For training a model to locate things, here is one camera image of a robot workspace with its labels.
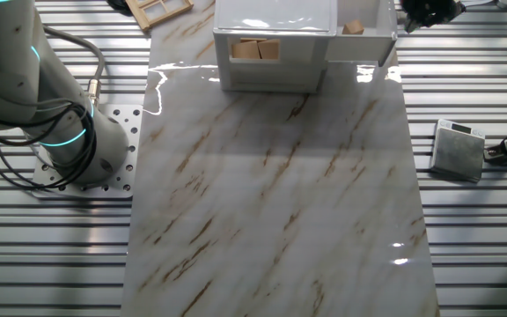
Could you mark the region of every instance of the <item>white container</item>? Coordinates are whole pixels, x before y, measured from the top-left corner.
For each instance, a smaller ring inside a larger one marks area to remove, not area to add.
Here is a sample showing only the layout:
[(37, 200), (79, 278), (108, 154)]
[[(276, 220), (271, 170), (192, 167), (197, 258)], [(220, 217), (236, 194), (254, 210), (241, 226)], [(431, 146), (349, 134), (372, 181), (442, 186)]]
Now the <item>white container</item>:
[[(364, 33), (342, 35), (355, 19)], [(217, 0), (214, 36), (222, 89), (317, 92), (328, 61), (385, 63), (396, 11), (393, 0)], [(242, 38), (280, 40), (279, 58), (233, 58)]]

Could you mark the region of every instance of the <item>wooden tray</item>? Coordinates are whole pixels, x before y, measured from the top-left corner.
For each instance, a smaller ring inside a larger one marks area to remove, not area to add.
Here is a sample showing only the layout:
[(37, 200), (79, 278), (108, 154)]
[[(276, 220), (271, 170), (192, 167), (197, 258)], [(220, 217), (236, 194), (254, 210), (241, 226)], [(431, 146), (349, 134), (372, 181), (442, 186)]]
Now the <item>wooden tray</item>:
[[(127, 0), (127, 4), (129, 4), (130, 10), (132, 11), (132, 14), (136, 18), (136, 21), (138, 22), (138, 25), (142, 28), (143, 31), (148, 31), (152, 26), (158, 25), (169, 18), (176, 17), (180, 15), (181, 13), (185, 11), (189, 11), (193, 8), (193, 1), (192, 0), (183, 0), (185, 3), (183, 6), (175, 9), (175, 10), (169, 10), (167, 6), (165, 5), (166, 2), (169, 1), (175, 1), (175, 0)], [(157, 17), (157, 18), (150, 18), (146, 14), (146, 10), (150, 9), (154, 5), (161, 5), (164, 10), (165, 14)]]

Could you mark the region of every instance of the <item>marble tabletop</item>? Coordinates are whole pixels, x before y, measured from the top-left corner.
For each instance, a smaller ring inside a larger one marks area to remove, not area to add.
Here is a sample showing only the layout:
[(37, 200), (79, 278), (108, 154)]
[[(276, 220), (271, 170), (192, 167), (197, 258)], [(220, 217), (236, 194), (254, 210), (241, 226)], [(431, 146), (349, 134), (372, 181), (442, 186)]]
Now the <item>marble tabletop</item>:
[(398, 67), (222, 92), (213, 4), (152, 31), (122, 316), (437, 316)]

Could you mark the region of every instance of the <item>connector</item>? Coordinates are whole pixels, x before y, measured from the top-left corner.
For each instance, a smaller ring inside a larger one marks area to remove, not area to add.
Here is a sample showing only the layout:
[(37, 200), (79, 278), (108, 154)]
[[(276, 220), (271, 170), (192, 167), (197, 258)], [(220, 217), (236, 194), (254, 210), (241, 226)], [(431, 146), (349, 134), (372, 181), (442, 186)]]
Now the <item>connector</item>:
[(99, 96), (101, 94), (101, 82), (98, 79), (92, 79), (89, 81), (89, 87), (87, 88), (89, 94), (89, 100), (92, 101), (95, 107), (99, 106)]

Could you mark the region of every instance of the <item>mounting plate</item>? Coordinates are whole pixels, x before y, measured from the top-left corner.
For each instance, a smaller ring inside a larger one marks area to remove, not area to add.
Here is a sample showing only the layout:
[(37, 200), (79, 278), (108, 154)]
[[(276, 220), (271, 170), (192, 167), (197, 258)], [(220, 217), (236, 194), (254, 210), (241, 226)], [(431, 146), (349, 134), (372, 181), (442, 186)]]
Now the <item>mounting plate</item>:
[[(138, 158), (138, 145), (142, 126), (143, 107), (139, 105), (99, 105), (102, 114), (115, 119), (129, 138), (129, 151), (122, 167), (109, 179), (87, 188), (70, 184), (65, 188), (50, 189), (50, 192), (33, 191), (38, 198), (81, 197), (81, 198), (130, 198), (133, 195), (136, 178), (136, 162)], [(40, 147), (40, 156), (50, 161), (48, 153)], [(39, 159), (36, 160), (33, 181), (40, 184), (49, 184), (59, 180), (62, 176), (54, 169), (48, 168)]]

